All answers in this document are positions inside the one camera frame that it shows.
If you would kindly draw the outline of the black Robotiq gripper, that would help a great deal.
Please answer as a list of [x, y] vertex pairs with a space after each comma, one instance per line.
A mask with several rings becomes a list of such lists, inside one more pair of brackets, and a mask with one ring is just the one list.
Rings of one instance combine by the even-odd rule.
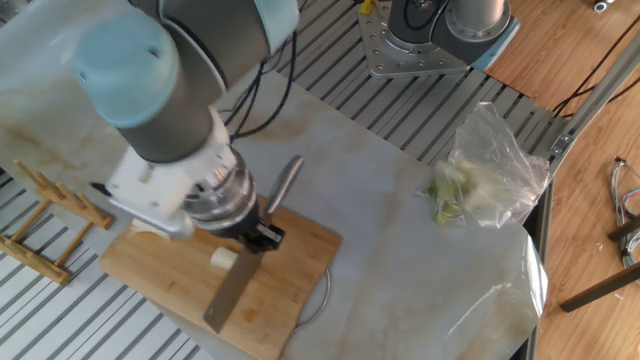
[[[244, 247], [252, 253], [277, 250], [284, 239], [285, 231], [275, 225], [266, 225], [259, 222], [259, 210], [252, 209], [238, 223], [230, 227], [213, 230], [212, 234], [220, 238], [229, 239], [238, 239], [242, 236]], [[251, 234], [250, 232], [255, 228], [257, 233]]]

